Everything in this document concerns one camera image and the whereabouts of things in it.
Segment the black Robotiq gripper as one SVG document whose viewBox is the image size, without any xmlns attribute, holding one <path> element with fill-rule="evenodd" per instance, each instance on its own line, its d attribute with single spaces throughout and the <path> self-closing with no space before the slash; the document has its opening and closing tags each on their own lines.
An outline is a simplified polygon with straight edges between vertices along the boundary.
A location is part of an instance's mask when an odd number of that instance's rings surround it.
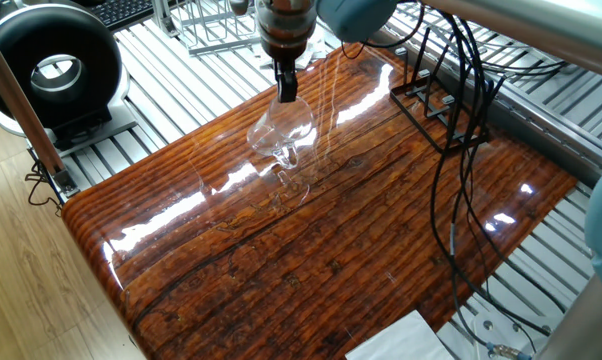
<svg viewBox="0 0 602 360">
<path fill-rule="evenodd" d="M 294 102 L 298 82 L 293 62 L 303 54 L 314 32 L 316 8 L 257 7 L 256 15 L 261 45 L 274 60 L 278 102 Z"/>
</svg>

